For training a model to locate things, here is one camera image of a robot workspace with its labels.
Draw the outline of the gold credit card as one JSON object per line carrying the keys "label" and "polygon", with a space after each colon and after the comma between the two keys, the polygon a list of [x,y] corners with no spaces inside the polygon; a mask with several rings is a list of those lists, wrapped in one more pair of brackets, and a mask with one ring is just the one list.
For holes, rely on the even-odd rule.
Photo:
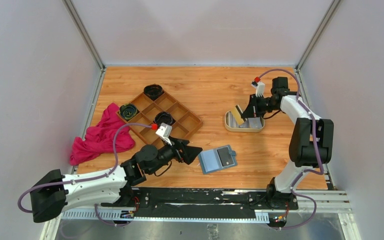
{"label": "gold credit card", "polygon": [[246,120],[242,118],[242,113],[243,110],[240,107],[239,104],[235,105],[231,110],[230,110],[232,117],[236,121],[237,125],[240,126],[242,125]]}

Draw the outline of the beige oval card tray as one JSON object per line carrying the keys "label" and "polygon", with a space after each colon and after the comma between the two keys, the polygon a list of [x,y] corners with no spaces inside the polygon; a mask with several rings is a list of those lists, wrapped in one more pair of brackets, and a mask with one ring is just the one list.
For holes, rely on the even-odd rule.
{"label": "beige oval card tray", "polygon": [[253,118],[251,122],[248,120],[240,125],[239,128],[232,128],[228,126],[228,112],[224,115],[224,126],[230,132],[239,132],[239,133],[259,133],[265,127],[265,120],[260,117],[259,120],[257,118]]}

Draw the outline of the stack of credit cards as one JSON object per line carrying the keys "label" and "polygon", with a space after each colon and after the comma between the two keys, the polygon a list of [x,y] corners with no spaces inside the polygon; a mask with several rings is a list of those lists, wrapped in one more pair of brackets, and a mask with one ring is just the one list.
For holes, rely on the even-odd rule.
{"label": "stack of credit cards", "polygon": [[235,117],[233,116],[233,114],[230,111],[227,114],[227,119],[228,119],[228,126],[230,128],[239,128],[240,127],[240,124],[238,124]]}

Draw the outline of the blue leather card holder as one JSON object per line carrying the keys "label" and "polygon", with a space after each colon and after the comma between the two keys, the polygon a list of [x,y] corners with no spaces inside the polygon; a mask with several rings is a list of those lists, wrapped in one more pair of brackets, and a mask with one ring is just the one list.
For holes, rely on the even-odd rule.
{"label": "blue leather card holder", "polygon": [[[233,164],[229,166],[222,166],[217,150],[220,148],[228,147],[232,155]],[[208,175],[210,173],[218,172],[224,169],[232,168],[238,165],[236,160],[237,153],[230,145],[224,145],[217,148],[204,150],[198,155],[199,163],[202,173]]]}

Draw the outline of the black VIP credit card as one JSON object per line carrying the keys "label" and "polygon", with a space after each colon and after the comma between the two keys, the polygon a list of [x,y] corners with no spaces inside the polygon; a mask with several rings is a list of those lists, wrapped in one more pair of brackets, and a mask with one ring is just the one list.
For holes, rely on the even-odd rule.
{"label": "black VIP credit card", "polygon": [[223,167],[230,166],[234,163],[232,155],[230,154],[230,149],[228,147],[219,148],[217,153]]}

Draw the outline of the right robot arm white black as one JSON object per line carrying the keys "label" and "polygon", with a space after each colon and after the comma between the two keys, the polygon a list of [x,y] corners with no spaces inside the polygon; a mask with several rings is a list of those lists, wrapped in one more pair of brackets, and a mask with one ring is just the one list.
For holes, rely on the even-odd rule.
{"label": "right robot arm white black", "polygon": [[263,96],[265,84],[260,77],[251,84],[255,93],[250,95],[247,107],[244,110],[237,108],[241,119],[249,121],[281,111],[294,124],[288,149],[290,161],[266,188],[266,204],[278,209],[294,198],[296,187],[305,176],[324,174],[324,165],[332,158],[334,123],[310,110],[298,91],[290,91],[286,77],[272,80],[270,97]]}

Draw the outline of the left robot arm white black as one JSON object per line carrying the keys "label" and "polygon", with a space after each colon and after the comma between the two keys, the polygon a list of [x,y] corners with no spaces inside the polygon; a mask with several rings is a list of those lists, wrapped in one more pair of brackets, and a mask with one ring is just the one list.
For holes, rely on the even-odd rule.
{"label": "left robot arm white black", "polygon": [[130,159],[114,168],[85,174],[62,174],[60,169],[49,171],[29,193],[34,223],[43,223],[70,209],[118,203],[122,207],[133,201],[131,188],[155,175],[173,160],[190,165],[202,152],[189,141],[171,137],[171,144],[157,148],[144,145]]}

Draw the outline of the brown wooden grid tray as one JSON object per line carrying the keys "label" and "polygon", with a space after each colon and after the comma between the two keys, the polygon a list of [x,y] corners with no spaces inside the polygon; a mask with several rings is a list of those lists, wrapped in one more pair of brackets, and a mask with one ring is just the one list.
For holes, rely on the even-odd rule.
{"label": "brown wooden grid tray", "polygon": [[190,139],[203,125],[201,118],[167,92],[155,99],[140,93],[119,107],[116,115],[125,123],[168,124],[172,127],[170,136],[184,140]]}

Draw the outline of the pink crumpled cloth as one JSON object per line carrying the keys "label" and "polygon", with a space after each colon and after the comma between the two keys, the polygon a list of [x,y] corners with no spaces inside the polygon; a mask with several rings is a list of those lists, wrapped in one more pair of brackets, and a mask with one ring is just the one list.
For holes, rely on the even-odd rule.
{"label": "pink crumpled cloth", "polygon": [[103,111],[100,121],[86,129],[84,137],[73,140],[69,164],[76,166],[91,161],[101,154],[113,153],[113,140],[117,130],[125,123],[117,116],[119,107],[111,103]]}

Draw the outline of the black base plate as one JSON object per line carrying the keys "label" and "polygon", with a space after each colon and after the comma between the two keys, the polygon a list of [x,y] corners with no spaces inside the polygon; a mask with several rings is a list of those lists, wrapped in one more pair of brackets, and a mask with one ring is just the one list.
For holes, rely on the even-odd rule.
{"label": "black base plate", "polygon": [[137,217],[179,219],[251,219],[256,210],[297,210],[295,197],[269,202],[263,189],[134,187],[102,207],[134,207]]}

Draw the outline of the aluminium frame rail front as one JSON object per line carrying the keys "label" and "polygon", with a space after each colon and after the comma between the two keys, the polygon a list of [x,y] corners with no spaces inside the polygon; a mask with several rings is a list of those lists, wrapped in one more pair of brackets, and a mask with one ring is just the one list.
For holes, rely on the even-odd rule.
{"label": "aluminium frame rail front", "polygon": [[138,198],[126,206],[102,203],[63,212],[62,220],[149,222],[269,223],[293,213],[352,212],[347,194],[339,190],[298,190],[291,200],[269,203],[262,189],[136,187]]}

